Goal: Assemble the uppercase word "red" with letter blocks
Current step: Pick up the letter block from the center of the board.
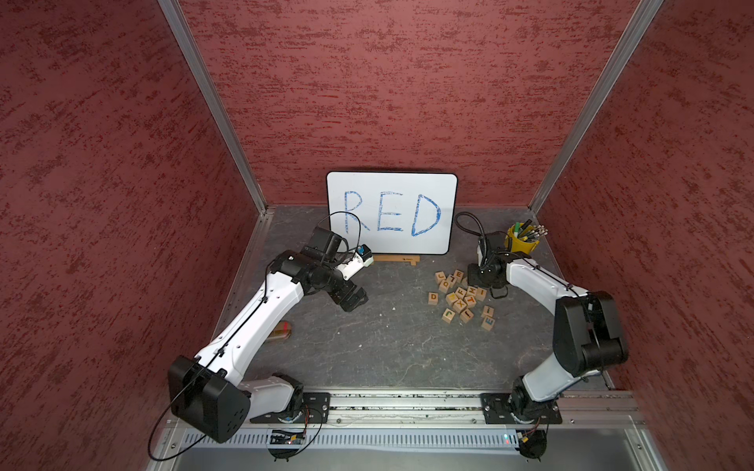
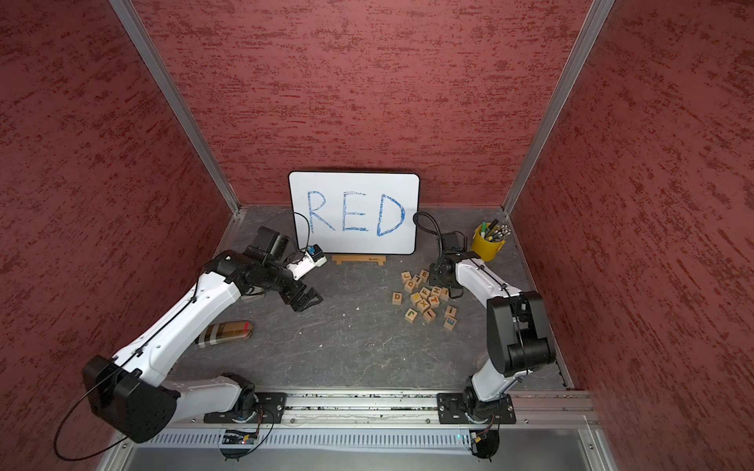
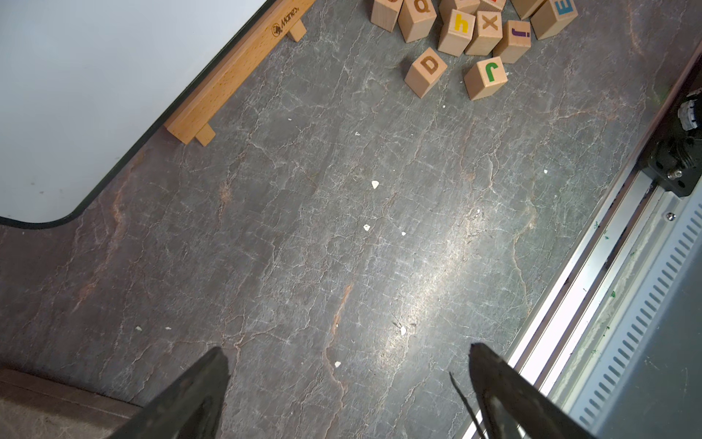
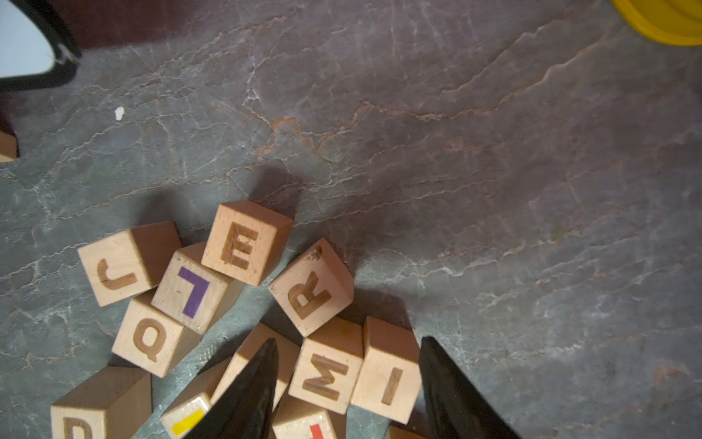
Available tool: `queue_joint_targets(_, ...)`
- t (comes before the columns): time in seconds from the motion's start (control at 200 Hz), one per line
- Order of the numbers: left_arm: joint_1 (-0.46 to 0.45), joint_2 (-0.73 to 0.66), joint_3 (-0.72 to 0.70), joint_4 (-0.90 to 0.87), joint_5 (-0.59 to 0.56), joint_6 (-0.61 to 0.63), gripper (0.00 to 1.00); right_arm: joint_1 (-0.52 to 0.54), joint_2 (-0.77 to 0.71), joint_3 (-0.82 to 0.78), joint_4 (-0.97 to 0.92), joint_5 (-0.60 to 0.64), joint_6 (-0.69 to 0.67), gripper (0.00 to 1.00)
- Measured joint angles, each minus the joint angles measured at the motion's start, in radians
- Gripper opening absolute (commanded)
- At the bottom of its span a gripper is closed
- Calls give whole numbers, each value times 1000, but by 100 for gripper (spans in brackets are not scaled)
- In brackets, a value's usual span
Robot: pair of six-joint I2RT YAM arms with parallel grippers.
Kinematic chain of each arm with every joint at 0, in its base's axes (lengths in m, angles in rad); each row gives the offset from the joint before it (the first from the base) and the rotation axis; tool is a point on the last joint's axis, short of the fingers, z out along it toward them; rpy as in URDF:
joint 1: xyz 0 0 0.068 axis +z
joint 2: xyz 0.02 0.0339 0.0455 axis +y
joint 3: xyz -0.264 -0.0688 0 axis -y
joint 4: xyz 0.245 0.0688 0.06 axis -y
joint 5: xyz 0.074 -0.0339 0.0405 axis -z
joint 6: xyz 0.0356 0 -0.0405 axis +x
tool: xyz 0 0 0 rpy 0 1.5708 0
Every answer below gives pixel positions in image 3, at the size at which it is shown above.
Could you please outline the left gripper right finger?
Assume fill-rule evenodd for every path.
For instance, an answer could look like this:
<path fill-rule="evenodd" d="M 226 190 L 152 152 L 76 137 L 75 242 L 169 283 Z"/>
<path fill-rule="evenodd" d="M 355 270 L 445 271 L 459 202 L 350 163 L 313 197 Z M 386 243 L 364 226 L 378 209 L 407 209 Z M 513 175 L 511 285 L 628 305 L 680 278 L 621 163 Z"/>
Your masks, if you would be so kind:
<path fill-rule="evenodd" d="M 592 437 L 488 345 L 471 345 L 469 371 L 489 438 Z"/>

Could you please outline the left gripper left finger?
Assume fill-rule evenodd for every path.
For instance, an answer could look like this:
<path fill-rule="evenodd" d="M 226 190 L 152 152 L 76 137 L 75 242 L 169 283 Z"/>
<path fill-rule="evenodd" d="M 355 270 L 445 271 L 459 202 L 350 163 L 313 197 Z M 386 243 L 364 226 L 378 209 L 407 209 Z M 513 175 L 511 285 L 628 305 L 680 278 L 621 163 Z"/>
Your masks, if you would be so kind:
<path fill-rule="evenodd" d="M 210 349 L 111 437 L 215 438 L 229 381 L 228 358 Z"/>

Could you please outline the wooden block letter D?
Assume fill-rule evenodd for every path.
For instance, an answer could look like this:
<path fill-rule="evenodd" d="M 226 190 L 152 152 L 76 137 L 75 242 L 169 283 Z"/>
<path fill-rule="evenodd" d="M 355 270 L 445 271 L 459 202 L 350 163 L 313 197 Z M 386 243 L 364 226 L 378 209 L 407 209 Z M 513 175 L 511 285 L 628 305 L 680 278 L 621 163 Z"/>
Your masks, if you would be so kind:
<path fill-rule="evenodd" d="M 405 82 L 419 98 L 423 98 L 444 75 L 447 67 L 435 50 L 426 49 L 409 67 Z"/>

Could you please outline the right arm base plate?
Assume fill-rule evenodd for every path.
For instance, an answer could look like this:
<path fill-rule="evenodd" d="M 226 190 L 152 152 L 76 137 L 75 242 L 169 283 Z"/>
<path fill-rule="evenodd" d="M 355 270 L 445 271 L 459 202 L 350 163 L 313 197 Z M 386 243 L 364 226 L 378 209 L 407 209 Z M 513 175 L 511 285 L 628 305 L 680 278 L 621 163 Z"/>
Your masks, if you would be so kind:
<path fill-rule="evenodd" d="M 665 191 L 689 196 L 701 178 L 701 88 L 682 94 L 654 130 L 639 168 Z"/>

